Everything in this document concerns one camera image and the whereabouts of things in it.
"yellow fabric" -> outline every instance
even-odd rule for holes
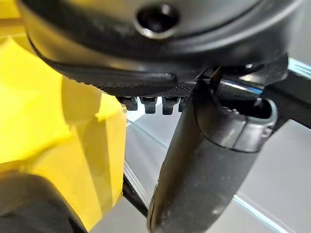
[[[0,0],[0,19],[20,17],[15,0]]]
[[[0,172],[47,178],[88,231],[121,195],[125,129],[114,97],[64,78],[13,38],[0,44]]]

